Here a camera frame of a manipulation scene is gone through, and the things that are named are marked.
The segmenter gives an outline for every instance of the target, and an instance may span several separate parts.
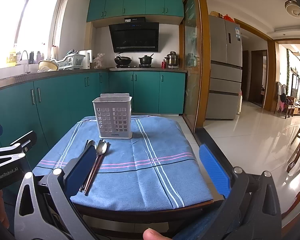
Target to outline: faucet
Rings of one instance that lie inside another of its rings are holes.
[[[28,52],[27,52],[26,50],[24,50],[24,51],[22,52],[21,57],[20,57],[20,60],[22,60],[22,55],[23,55],[24,52],[26,52],[26,54],[27,54],[27,71],[25,71],[25,73],[26,73],[26,74],[29,74],[29,73],[31,73],[31,72],[29,71],[29,55],[28,55]]]

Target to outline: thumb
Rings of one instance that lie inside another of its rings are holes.
[[[159,234],[157,231],[148,228],[143,232],[143,240],[172,240],[170,238],[164,237]]]

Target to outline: refrigerator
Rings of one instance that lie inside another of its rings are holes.
[[[242,77],[240,26],[209,15],[211,67],[206,119],[233,120]]]

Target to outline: blue tablecloth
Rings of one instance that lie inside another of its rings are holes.
[[[88,196],[74,203],[113,211],[157,211],[212,199],[179,124],[157,116],[133,116],[132,139],[110,143]],[[82,119],[38,163],[35,175],[46,175],[78,157],[87,139],[99,141],[95,116]]]

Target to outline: cabinet handle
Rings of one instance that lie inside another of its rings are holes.
[[[41,94],[40,94],[40,88],[37,88],[37,91],[38,91],[39,103],[41,103]]]
[[[32,97],[32,104],[34,105],[35,102],[34,102],[34,93],[33,93],[33,89],[31,89],[31,97]]]

